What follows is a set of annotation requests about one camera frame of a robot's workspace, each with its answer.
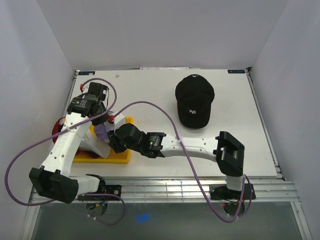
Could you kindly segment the purple cap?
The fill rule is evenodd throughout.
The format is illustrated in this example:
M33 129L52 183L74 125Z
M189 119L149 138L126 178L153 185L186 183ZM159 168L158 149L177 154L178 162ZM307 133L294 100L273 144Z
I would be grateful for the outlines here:
M114 124L105 122L95 126L93 130L98 139L109 143L111 137L114 135L115 126Z

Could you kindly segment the white cap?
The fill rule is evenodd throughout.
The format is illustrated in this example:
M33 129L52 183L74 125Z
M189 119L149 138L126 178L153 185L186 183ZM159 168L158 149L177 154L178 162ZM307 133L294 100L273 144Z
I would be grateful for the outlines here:
M83 135L79 148L84 151L94 152L103 159L107 159L111 153L109 144L97 138L93 125Z

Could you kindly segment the black NY baseball cap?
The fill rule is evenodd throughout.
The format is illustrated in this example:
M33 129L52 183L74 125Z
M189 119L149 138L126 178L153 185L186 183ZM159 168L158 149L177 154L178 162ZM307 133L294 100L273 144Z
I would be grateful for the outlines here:
M201 75L183 78L175 88L180 123L188 129L202 129L209 123L215 98L213 86Z

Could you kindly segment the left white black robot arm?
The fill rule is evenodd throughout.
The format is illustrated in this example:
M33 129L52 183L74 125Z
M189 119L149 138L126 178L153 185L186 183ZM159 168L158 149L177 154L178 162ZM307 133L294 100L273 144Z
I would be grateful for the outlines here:
M71 100L52 150L39 168L29 172L29 179L40 196L70 204L77 196L90 194L100 200L106 195L101 176L87 174L71 178L70 172L79 148L103 159L111 153L109 141L99 139L90 131L91 126L104 124L109 118L104 105L108 90L106 85L91 82L87 92Z

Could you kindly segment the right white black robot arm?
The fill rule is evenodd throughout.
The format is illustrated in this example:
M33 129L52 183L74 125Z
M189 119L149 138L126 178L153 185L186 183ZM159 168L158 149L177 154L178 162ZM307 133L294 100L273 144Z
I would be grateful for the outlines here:
M237 199L244 193L243 168L245 146L227 131L217 137L194 138L176 136L163 132L143 132L126 123L107 133L109 146L118 154L126 150L140 153L147 158L184 156L216 162L226 176L226 194Z

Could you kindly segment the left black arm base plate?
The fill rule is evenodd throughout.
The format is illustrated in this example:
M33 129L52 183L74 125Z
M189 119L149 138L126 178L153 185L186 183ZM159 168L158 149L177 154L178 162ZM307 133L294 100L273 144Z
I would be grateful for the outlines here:
M118 198L114 197L114 196L106 196L106 195L102 195L102 194L109 194L109 195L117 195L118 197L121 197L121 193L122 193L122 185L119 184L112 184L112 185L100 185L98 187L98 190L96 192L94 192L94 194L99 194L99 195L95 195L95 196L91 196L91 195L80 195L77 197L77 200L79 201L97 201L97 202L101 202L104 200L107 201L117 201Z

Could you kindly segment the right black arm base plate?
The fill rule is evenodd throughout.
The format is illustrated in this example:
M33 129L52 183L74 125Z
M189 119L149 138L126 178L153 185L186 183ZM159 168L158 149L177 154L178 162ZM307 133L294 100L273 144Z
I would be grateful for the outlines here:
M230 190L225 184L210 184L209 194L211 200L231 200L232 202L238 201L241 195L241 191ZM254 186L250 183L244 185L244 199L249 200L250 196L252 199L256 199Z

